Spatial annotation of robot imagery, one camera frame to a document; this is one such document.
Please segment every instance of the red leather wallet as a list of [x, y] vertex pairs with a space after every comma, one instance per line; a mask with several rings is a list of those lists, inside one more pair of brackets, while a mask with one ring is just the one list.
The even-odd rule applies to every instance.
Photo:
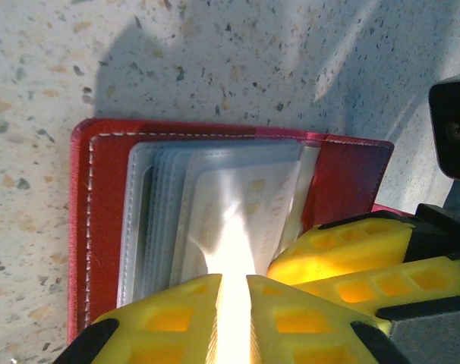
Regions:
[[389, 142], [275, 127], [89, 119], [71, 139], [68, 341], [115, 308], [128, 156], [143, 141], [291, 138], [320, 146], [305, 228], [369, 212]]

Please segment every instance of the camera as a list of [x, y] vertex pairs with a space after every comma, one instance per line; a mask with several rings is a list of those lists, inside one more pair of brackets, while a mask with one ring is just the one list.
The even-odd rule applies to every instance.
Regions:
[[460, 180], [460, 75], [432, 86], [429, 106], [440, 168]]

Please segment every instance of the red card holder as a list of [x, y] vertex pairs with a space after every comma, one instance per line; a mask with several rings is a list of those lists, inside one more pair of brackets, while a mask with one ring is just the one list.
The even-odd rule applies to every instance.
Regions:
[[89, 119], [71, 138], [68, 341], [115, 308], [128, 156], [143, 141], [291, 138], [319, 146], [306, 228], [369, 212], [389, 142], [274, 127]]

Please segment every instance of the speckled countertop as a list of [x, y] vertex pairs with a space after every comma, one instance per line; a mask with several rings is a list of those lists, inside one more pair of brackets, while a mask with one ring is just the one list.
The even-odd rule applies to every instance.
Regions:
[[388, 139], [379, 202], [442, 204], [427, 91], [460, 0], [0, 1], [0, 363], [66, 335], [68, 144], [92, 115]]

